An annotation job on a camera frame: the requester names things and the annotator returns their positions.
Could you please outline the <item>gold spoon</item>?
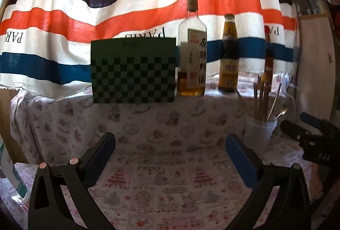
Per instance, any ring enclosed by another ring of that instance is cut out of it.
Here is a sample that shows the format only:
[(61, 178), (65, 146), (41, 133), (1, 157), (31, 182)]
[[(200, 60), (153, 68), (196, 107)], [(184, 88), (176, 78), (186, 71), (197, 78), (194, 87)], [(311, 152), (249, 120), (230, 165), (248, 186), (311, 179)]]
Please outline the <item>gold spoon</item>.
[(288, 110), (289, 110), (288, 104), (286, 104), (286, 103), (283, 104), (281, 106), (281, 109), (280, 109), (278, 115), (274, 118), (274, 121), (276, 121), (280, 116), (285, 115), (288, 112)]

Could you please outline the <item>teal white object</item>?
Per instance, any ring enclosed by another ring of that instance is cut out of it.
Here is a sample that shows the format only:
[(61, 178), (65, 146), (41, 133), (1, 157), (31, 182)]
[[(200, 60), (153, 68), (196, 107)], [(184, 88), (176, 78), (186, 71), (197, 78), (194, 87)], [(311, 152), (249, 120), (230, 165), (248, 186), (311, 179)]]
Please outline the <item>teal white object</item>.
[(13, 186), (13, 192), (10, 192), (11, 199), (19, 205), (23, 205), (29, 198), (29, 191), (21, 176), (17, 172), (11, 157), (7, 151), (5, 143), (1, 138), (1, 170)]

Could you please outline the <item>green checkered box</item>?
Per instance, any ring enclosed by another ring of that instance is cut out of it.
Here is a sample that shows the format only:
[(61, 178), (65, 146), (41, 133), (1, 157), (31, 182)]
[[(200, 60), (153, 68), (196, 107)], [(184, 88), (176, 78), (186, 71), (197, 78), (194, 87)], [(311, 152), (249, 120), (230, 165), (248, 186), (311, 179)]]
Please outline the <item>green checkered box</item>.
[(173, 102), (175, 69), (174, 38), (114, 38), (92, 41), (93, 102)]

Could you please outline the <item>beige cabinet panel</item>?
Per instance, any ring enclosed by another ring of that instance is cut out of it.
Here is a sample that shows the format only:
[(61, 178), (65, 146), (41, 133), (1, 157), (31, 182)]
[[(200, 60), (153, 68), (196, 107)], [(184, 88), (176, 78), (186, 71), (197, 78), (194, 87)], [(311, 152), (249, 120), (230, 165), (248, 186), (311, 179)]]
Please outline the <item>beige cabinet panel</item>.
[(297, 112), (329, 120), (335, 91), (335, 47), (326, 15), (299, 17), (300, 58), (297, 70)]

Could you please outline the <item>dark sauce bottle yellow label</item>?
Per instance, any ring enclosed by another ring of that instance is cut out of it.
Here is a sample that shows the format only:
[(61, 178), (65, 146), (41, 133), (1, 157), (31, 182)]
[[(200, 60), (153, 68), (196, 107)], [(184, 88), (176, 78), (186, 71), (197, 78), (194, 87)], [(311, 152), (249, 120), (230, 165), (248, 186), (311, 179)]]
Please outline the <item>dark sauce bottle yellow label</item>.
[(237, 90), (240, 54), (235, 16), (234, 14), (225, 14), (224, 17), (218, 90), (231, 94)]

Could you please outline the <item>wooden chopstick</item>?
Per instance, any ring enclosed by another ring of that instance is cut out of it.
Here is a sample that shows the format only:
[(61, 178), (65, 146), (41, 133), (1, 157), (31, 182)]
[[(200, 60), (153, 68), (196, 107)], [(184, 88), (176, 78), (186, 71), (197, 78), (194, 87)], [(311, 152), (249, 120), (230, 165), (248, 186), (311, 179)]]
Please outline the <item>wooden chopstick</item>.
[(263, 121), (267, 121), (267, 109), (268, 109), (268, 102), (269, 102), (269, 93), (270, 93), (270, 86), (265, 85), (264, 87), (264, 95), (263, 95)]
[(262, 103), (263, 103), (263, 93), (264, 93), (264, 82), (262, 76), (259, 78), (259, 104), (258, 104), (258, 119), (262, 120)]
[(258, 114), (258, 88), (257, 83), (253, 83), (253, 89), (254, 89), (254, 119), (257, 119)]

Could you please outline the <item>wooden chopstick in cup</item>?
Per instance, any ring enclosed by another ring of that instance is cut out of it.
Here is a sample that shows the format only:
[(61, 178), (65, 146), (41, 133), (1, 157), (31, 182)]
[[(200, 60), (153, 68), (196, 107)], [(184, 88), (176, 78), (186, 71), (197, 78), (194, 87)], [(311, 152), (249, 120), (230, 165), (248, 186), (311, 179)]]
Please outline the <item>wooden chopstick in cup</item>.
[(269, 102), (269, 93), (270, 93), (270, 86), (265, 85), (264, 87), (264, 95), (263, 95), (263, 121), (267, 121), (267, 109), (268, 109), (268, 102)]

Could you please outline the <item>white plastic cup stack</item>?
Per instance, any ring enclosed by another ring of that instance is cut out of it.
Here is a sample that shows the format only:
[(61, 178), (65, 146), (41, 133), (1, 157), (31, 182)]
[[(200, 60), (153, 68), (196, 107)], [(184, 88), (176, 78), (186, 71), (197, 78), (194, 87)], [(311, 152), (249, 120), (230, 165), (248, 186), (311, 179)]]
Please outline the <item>white plastic cup stack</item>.
[(250, 116), (247, 117), (243, 138), (244, 145), (252, 149), (258, 156), (262, 156), (276, 127), (277, 121), (264, 122)]

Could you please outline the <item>striped hanging cloth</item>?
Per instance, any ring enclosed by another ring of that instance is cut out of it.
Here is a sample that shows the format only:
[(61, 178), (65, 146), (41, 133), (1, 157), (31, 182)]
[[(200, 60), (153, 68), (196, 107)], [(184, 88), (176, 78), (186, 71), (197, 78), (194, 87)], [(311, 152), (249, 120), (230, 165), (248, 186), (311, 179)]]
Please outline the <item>striped hanging cloth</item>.
[[(1, 87), (49, 98), (90, 86), (91, 41), (177, 37), (187, 0), (1, 0)], [(298, 57), (292, 0), (198, 0), (207, 28), (207, 74), (218, 72), (224, 15), (234, 14), (240, 69), (264, 69), (264, 27), (270, 28), (274, 73), (294, 73)]]

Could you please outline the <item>clear liquor bottle amber liquid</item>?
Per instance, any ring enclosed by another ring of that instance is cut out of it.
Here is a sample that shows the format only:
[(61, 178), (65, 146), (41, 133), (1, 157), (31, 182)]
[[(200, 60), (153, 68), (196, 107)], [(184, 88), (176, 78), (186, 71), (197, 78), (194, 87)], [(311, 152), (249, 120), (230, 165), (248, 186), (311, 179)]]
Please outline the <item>clear liquor bottle amber liquid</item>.
[(198, 0), (187, 0), (187, 18), (178, 32), (177, 94), (201, 97), (206, 87), (207, 28), (198, 17)]

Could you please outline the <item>rose gold fork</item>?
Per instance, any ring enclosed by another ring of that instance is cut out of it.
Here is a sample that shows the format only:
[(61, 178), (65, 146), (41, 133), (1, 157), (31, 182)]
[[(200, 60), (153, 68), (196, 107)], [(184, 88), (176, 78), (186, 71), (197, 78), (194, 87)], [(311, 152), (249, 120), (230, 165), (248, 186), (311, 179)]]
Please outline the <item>rose gold fork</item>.
[(282, 87), (282, 83), (280, 83), (279, 86), (278, 86), (277, 93), (276, 93), (276, 95), (275, 95), (273, 104), (272, 104), (271, 109), (270, 109), (270, 111), (269, 111), (269, 114), (268, 114), (268, 116), (267, 116), (266, 122), (269, 122), (269, 119), (270, 119), (270, 117), (271, 117), (271, 115), (272, 115), (272, 113), (273, 113), (273, 111), (274, 111), (275, 105), (276, 105), (277, 100), (278, 100), (278, 97), (279, 97), (279, 93), (280, 93), (280, 91), (281, 91), (281, 87)]

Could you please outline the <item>printed patterned tablecloth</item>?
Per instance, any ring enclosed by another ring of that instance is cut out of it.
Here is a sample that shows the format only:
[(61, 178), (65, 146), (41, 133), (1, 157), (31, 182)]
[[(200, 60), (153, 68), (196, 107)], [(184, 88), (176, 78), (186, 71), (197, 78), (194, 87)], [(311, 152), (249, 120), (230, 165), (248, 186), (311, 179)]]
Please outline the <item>printed patterned tablecloth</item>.
[(252, 111), (251, 84), (168, 104), (97, 105), (1, 90), (1, 134), (27, 187), (37, 166), (81, 157), (105, 132), (116, 149), (90, 194), (117, 229), (224, 229), (249, 197), (225, 152)]

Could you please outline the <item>small red-capped sauce bottle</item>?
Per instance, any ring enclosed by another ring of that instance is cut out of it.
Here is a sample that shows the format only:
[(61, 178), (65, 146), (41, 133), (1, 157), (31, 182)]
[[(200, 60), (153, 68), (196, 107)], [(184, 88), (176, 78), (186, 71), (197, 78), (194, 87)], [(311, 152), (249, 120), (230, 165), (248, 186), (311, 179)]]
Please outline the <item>small red-capped sauce bottle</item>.
[(266, 40), (266, 54), (265, 54), (265, 71), (262, 74), (261, 81), (268, 87), (271, 87), (273, 81), (273, 66), (274, 53), (271, 47), (270, 29), (265, 25), (265, 40)]

